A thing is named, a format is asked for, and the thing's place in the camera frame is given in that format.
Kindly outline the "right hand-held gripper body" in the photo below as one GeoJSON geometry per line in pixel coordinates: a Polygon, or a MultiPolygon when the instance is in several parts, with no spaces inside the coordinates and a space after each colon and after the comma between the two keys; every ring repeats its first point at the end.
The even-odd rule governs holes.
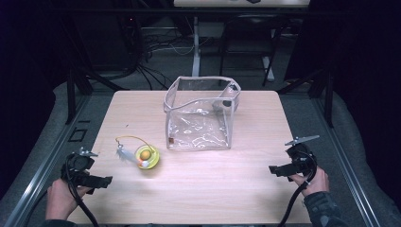
{"type": "Polygon", "coordinates": [[[291,158],[291,163],[296,167],[295,173],[302,173],[308,182],[316,175],[318,164],[316,156],[305,142],[317,138],[319,138],[319,135],[296,136],[293,140],[286,142],[286,146],[289,146],[286,153],[291,158]]]}

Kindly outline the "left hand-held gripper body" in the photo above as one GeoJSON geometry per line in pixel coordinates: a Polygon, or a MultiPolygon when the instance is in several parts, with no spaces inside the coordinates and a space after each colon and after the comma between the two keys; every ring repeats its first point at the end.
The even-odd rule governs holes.
{"type": "Polygon", "coordinates": [[[95,185],[96,177],[89,173],[94,157],[97,154],[83,148],[69,154],[61,167],[61,178],[75,185],[95,185]]]}

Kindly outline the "yellow feather cat toy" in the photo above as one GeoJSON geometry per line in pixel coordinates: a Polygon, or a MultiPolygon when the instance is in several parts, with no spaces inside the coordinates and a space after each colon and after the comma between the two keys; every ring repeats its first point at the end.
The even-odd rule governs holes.
{"type": "Polygon", "coordinates": [[[133,135],[122,135],[117,136],[115,138],[115,142],[117,143],[116,154],[121,161],[135,163],[140,169],[152,169],[160,161],[160,151],[140,137],[133,135]],[[121,142],[123,138],[139,140],[143,143],[143,145],[138,147],[135,152],[128,151],[121,142]]]}

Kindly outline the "clear plastic zipper bag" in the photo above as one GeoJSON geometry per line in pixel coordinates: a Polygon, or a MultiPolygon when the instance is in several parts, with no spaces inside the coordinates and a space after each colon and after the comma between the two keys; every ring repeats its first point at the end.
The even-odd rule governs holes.
{"type": "Polygon", "coordinates": [[[225,77],[178,77],[164,99],[166,147],[229,149],[241,87],[225,77]]]}

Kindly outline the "person's right hand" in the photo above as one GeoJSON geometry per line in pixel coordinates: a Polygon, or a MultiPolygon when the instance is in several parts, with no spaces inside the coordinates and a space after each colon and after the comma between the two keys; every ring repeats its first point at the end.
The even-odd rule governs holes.
{"type": "MultiPolygon", "coordinates": [[[[300,176],[298,174],[291,175],[291,178],[293,181],[301,185],[305,180],[306,177],[300,176]]],[[[302,194],[304,197],[307,197],[308,195],[317,193],[317,192],[329,192],[329,178],[328,175],[325,173],[325,171],[317,167],[316,174],[314,178],[309,182],[309,184],[306,186],[306,188],[302,191],[302,194]]]]}

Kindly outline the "person's left hand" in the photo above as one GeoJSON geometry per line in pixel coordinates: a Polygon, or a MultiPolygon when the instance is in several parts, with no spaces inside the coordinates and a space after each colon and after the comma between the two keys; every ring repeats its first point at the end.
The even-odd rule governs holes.
{"type": "Polygon", "coordinates": [[[67,220],[78,207],[68,183],[62,179],[54,181],[47,189],[45,219],[67,220]]]}

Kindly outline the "black metal stand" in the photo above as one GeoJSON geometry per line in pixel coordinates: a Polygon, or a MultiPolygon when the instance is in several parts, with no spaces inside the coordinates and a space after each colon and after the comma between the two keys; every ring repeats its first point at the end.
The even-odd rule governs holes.
{"type": "Polygon", "coordinates": [[[72,19],[61,19],[63,33],[65,35],[65,54],[69,63],[67,75],[67,103],[68,115],[66,123],[70,124],[77,114],[76,89],[84,96],[93,92],[93,87],[87,79],[86,60],[82,54],[80,37],[72,19]]]}
{"type": "Polygon", "coordinates": [[[319,98],[324,92],[324,105],[323,105],[323,118],[330,128],[333,128],[332,122],[332,107],[333,107],[333,84],[334,76],[333,71],[336,68],[334,60],[328,61],[323,68],[315,70],[308,76],[296,79],[286,87],[278,91],[279,95],[286,94],[295,88],[301,86],[307,81],[312,81],[312,84],[308,90],[308,96],[310,98],[319,98]]]}

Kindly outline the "black chair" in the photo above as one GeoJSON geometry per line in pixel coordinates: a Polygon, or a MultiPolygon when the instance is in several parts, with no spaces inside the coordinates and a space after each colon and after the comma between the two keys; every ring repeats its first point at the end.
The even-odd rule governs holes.
{"type": "Polygon", "coordinates": [[[282,32],[289,18],[273,15],[242,14],[223,24],[218,53],[218,74],[228,70],[263,70],[262,85],[273,81],[272,63],[282,32]]]}

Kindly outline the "white desk leg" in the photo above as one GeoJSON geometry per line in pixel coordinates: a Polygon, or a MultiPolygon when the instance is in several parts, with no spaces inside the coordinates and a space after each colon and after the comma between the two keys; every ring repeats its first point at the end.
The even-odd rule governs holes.
{"type": "Polygon", "coordinates": [[[193,41],[194,41],[194,56],[192,66],[192,76],[198,77],[201,70],[201,52],[200,52],[200,36],[199,36],[199,21],[194,18],[193,41]]]}

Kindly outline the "black crossbar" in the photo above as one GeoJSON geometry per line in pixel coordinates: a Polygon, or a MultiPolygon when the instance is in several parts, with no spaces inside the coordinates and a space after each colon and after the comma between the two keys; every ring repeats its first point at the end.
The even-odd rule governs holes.
{"type": "Polygon", "coordinates": [[[281,14],[289,17],[342,17],[352,16],[354,12],[345,11],[305,11],[305,10],[278,10],[278,9],[46,9],[53,14],[134,14],[134,15],[167,15],[167,16],[230,16],[237,14],[281,14]]]}

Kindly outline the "aluminium rail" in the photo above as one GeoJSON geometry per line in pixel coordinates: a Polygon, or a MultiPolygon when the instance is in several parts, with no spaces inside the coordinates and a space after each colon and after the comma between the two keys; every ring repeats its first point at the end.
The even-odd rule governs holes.
{"type": "Polygon", "coordinates": [[[319,119],[322,122],[323,127],[328,134],[329,140],[334,147],[334,155],[336,156],[336,160],[339,163],[341,172],[344,176],[345,181],[347,182],[348,188],[351,191],[351,194],[366,227],[381,227],[375,211],[371,203],[369,202],[364,189],[359,183],[357,175],[345,153],[345,150],[336,134],[335,129],[331,128],[325,120],[322,102],[316,98],[312,98],[311,102],[315,111],[319,114],[319,119]]]}
{"type": "Polygon", "coordinates": [[[78,102],[76,116],[67,122],[66,102],[60,98],[56,101],[22,170],[0,201],[0,227],[38,227],[42,223],[42,194],[60,177],[67,155],[93,147],[109,103],[108,97],[84,96],[78,102]]]}

